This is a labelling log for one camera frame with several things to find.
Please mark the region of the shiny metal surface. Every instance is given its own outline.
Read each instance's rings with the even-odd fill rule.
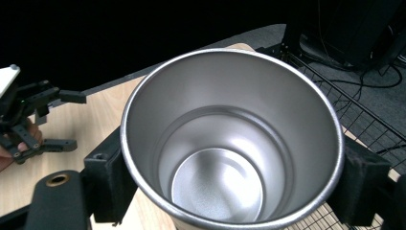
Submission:
[[[332,192],[344,154],[338,119],[310,80],[230,49],[188,53],[146,76],[121,139],[140,189],[191,229],[298,221]]]

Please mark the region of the table surface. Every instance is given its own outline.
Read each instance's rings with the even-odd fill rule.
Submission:
[[[253,50],[243,43],[228,48]],[[30,204],[34,186],[43,177],[64,170],[83,170],[83,158],[120,125],[127,99],[143,77],[89,95],[85,104],[65,103],[52,108],[47,123],[40,126],[44,138],[74,139],[78,148],[71,152],[45,152],[0,172],[0,217]],[[91,220],[95,230],[175,229],[170,217],[141,190],[137,190],[121,225],[112,227],[111,223]]]

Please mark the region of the black cable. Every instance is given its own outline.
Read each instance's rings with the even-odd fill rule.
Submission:
[[[358,83],[358,82],[354,82],[354,81],[349,81],[349,80],[329,80],[331,82],[339,82],[339,83],[347,83],[347,84],[353,84],[353,85],[359,85],[362,87],[369,87],[369,88],[392,88],[395,86],[398,86],[402,83],[403,81],[403,76],[400,73],[400,71],[394,66],[394,65],[390,65],[396,72],[397,75],[399,76],[399,79],[397,80],[397,82],[393,83],[393,84],[389,84],[389,85],[373,85],[373,84],[365,84],[365,83]]]
[[[355,67],[348,67],[348,66],[340,65],[340,64],[337,64],[337,63],[334,63],[334,62],[327,62],[322,57],[318,57],[316,55],[310,54],[309,52],[307,52],[303,48],[301,48],[300,52],[306,58],[311,59],[313,61],[316,61],[318,63],[321,63],[321,64],[323,64],[325,66],[328,66],[328,67],[336,69],[336,70],[346,71],[346,72],[354,72],[354,71],[357,70]]]
[[[387,148],[387,149],[379,150],[379,151],[376,152],[376,154],[382,154],[382,153],[384,153],[386,151],[398,150],[398,149],[402,149],[402,148],[405,148],[405,147],[406,147],[406,145],[394,146],[394,147],[390,147],[390,148]]]

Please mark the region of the wire rack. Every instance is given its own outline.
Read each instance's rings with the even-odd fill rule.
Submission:
[[[318,73],[300,58],[287,54],[283,61],[300,70],[315,82],[334,106],[343,131],[366,148],[381,155],[392,164],[391,173],[406,173],[406,138],[382,121],[344,90]],[[381,229],[383,219],[375,215],[371,226],[348,226],[341,223],[327,203],[302,221],[285,228],[296,229]]]

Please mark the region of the black device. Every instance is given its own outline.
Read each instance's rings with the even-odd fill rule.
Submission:
[[[406,47],[403,0],[312,0],[307,4],[303,41],[345,66],[379,69]]]

